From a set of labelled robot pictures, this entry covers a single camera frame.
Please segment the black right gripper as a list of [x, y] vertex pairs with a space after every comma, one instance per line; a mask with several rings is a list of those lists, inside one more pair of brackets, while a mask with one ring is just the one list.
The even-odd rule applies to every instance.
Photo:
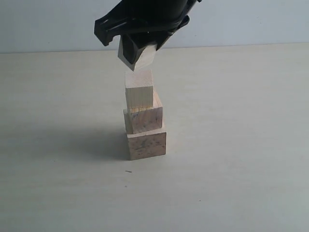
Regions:
[[[120, 37], [120, 60], [136, 69], [145, 47], [159, 50], [180, 28], [186, 26], [197, 0], [122, 0], [105, 16], [95, 20], [94, 34], [104, 46]], [[146, 45], [139, 46], [128, 35], [146, 33]]]

